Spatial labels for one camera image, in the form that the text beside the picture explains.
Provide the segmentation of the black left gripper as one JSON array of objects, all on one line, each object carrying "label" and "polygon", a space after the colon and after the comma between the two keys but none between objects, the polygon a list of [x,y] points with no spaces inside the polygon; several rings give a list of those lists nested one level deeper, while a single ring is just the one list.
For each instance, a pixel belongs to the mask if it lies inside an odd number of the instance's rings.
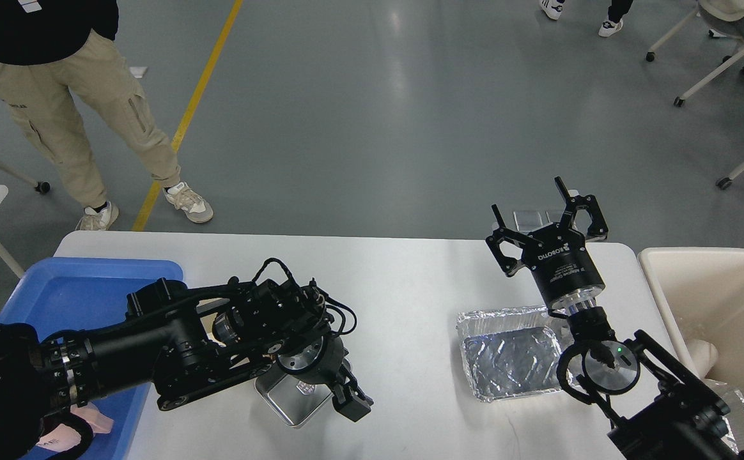
[{"label": "black left gripper", "polygon": [[344,364],[346,350],[343,338],[330,333],[295,353],[279,353],[277,364],[282,372],[310,385],[327,385],[337,413],[358,422],[371,411],[374,399],[359,387],[357,379],[348,376]]}]

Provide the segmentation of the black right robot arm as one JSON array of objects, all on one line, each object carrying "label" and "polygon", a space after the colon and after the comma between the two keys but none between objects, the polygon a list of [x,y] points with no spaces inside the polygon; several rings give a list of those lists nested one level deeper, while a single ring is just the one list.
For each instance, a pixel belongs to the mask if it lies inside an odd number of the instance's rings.
[{"label": "black right robot arm", "polygon": [[485,242],[507,277],[528,269],[550,317],[565,321],[572,341],[558,358],[560,387],[599,408],[626,459],[744,459],[726,440],[725,399],[649,333],[617,336],[599,305],[606,284],[588,250],[608,238],[599,201],[569,192],[560,177],[554,183],[564,201],[556,221],[523,233],[493,204]]}]

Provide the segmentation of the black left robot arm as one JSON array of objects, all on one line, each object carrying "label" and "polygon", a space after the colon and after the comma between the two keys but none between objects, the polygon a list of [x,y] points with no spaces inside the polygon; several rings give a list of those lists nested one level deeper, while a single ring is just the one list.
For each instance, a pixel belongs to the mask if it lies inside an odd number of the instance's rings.
[{"label": "black left robot arm", "polygon": [[27,454],[48,428],[70,426],[79,440],[54,455],[77,459],[93,441],[74,413],[95,399],[147,382],[159,410],[175,410],[267,372],[325,385],[334,410],[359,421],[373,405],[346,361],[352,310],[314,280],[301,286],[285,264],[282,283],[232,277],[189,288],[158,279],[129,294],[121,323],[62,330],[45,340],[27,323],[0,324],[0,459]]}]

